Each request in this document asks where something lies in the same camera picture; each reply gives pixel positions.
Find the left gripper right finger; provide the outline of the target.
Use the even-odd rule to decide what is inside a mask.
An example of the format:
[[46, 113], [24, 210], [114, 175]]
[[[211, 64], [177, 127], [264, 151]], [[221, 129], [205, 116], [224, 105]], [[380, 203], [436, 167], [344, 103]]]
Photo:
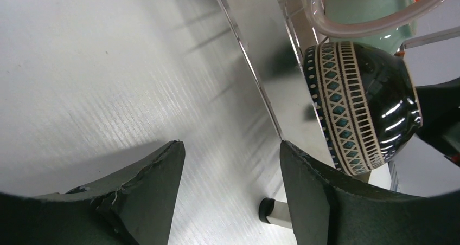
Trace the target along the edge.
[[419, 197], [370, 185], [289, 141], [280, 167], [298, 244], [459, 244], [459, 192]]

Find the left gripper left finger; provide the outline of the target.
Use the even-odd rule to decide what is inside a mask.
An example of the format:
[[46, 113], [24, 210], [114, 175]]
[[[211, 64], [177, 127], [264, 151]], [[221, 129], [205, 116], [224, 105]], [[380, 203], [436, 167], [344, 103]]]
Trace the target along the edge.
[[172, 140], [64, 194], [1, 193], [1, 244], [167, 244], [185, 157]]

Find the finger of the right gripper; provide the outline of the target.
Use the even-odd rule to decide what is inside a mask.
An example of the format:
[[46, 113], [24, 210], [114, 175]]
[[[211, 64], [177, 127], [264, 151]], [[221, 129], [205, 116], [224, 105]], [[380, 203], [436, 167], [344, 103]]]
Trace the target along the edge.
[[423, 116], [417, 137], [444, 157], [459, 157], [459, 78], [416, 90]]

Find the brown dish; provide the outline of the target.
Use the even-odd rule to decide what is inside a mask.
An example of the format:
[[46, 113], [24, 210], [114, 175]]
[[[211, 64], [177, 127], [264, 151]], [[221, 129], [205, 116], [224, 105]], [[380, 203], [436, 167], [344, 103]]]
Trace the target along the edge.
[[341, 41], [307, 48], [303, 74], [334, 167], [349, 176], [388, 163], [422, 127], [402, 57]]

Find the beige cup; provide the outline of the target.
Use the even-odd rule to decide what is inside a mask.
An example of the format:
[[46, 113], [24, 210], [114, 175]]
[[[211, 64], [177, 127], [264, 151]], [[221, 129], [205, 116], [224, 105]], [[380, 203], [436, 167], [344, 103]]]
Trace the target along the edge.
[[357, 38], [395, 29], [420, 18], [443, 0], [301, 0], [321, 34]]

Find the mint green bowl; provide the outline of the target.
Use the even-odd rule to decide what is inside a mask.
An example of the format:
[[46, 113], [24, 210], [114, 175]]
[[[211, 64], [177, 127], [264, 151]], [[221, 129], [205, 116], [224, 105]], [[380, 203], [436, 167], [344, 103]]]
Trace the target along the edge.
[[[398, 12], [417, 0], [324, 0], [324, 12], [330, 20], [353, 24], [377, 20]], [[416, 34], [417, 21], [381, 33], [356, 38], [330, 37], [330, 42], [353, 41], [384, 50], [392, 55], [403, 42]]]

